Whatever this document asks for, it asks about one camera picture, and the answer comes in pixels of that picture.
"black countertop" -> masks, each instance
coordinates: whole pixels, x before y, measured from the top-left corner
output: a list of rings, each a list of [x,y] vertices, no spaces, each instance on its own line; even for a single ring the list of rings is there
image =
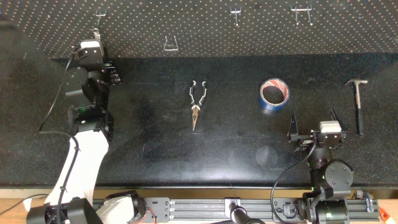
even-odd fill
[[[2,55],[0,187],[52,188],[68,150],[63,136],[37,132],[60,83],[64,60]],[[272,187],[305,155],[286,142],[290,112],[308,134],[333,108],[349,129],[333,151],[354,168],[354,187],[398,187],[398,55],[289,55],[114,60],[124,83],[112,86],[115,134],[97,187]],[[356,134],[351,78],[361,85],[365,137]],[[277,113],[259,107],[259,88],[280,78],[290,99]],[[208,96],[192,131],[192,80],[207,81]],[[44,129],[67,130],[61,97]],[[309,186],[303,164],[281,187]]]

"pegboard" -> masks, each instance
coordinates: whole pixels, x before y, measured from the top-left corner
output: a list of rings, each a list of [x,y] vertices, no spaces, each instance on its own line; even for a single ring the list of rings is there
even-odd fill
[[[311,4],[308,21],[305,9]],[[222,57],[247,55],[398,52],[397,1],[330,0],[27,0],[0,1],[1,12],[50,58],[93,38],[96,11],[110,57]],[[231,9],[241,9],[238,24]],[[176,36],[177,51],[164,51]]]

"tape roll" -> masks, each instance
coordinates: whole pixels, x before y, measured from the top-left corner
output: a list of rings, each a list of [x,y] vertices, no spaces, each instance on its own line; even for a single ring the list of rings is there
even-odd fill
[[[281,103],[270,103],[264,97],[264,89],[267,87],[270,87],[270,86],[277,87],[284,95],[284,100]],[[290,96],[290,91],[289,91],[289,88],[287,87],[286,83],[278,78],[270,78],[261,85],[260,104],[264,109],[267,109],[270,111],[277,111],[277,110],[281,109],[286,104],[287,100],[289,99],[289,96]]]

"wooden surface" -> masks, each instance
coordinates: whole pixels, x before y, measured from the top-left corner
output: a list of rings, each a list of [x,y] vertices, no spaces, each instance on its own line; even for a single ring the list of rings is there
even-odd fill
[[[20,201],[20,199],[0,199],[0,212],[4,211],[5,209],[13,206],[15,203]],[[33,199],[32,200],[32,207],[43,205],[44,199]],[[398,221],[398,200],[379,200],[379,205],[384,208],[390,216],[395,220]],[[21,203],[17,207],[13,208],[12,210],[8,211],[7,213],[0,216],[0,223],[25,223],[26,222],[26,215],[27,211],[24,208],[24,204]],[[189,223],[208,223],[208,222],[189,222]],[[383,223],[380,222],[367,222],[367,224],[376,224],[376,223]]]

